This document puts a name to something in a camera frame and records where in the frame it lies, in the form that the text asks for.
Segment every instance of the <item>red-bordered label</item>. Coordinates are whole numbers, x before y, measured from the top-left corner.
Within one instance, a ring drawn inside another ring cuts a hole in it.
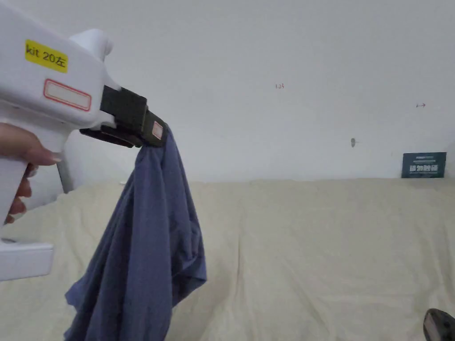
[[[52,79],[45,80],[43,95],[45,98],[80,110],[89,111],[91,107],[89,94]]]

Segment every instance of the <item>yellow label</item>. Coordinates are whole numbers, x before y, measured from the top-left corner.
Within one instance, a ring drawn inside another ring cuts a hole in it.
[[[67,55],[36,41],[25,41],[25,59],[58,72],[68,72]]]

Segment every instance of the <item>blue shirt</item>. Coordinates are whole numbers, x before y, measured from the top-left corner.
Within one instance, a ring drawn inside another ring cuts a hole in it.
[[[169,131],[144,146],[85,275],[66,293],[66,341],[162,341],[172,307],[207,279],[202,234]]]

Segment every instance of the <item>bed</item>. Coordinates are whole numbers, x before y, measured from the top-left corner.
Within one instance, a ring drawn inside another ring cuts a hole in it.
[[[455,314],[455,181],[191,183],[209,280],[167,340],[424,340]],[[81,186],[7,226],[55,244],[52,273],[0,283],[3,341],[62,340],[64,293],[85,270],[123,185]]]

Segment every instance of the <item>finger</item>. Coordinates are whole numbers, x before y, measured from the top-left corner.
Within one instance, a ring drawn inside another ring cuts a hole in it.
[[[20,157],[35,165],[61,161],[61,157],[44,148],[34,134],[6,123],[0,123],[0,155]]]
[[[34,177],[38,172],[38,168],[39,168],[38,166],[29,163],[25,171],[24,178]]]
[[[10,211],[8,213],[9,214],[18,214],[18,213],[25,212],[25,210],[26,210],[26,207],[25,207],[24,203],[18,197],[16,197],[16,198],[14,198],[14,201],[13,201]]]
[[[31,187],[30,182],[27,179],[22,179],[19,184],[19,188],[17,189],[16,196],[24,196],[26,198],[31,197]]]
[[[12,216],[7,216],[5,220],[6,224],[12,224],[14,223],[14,218]]]

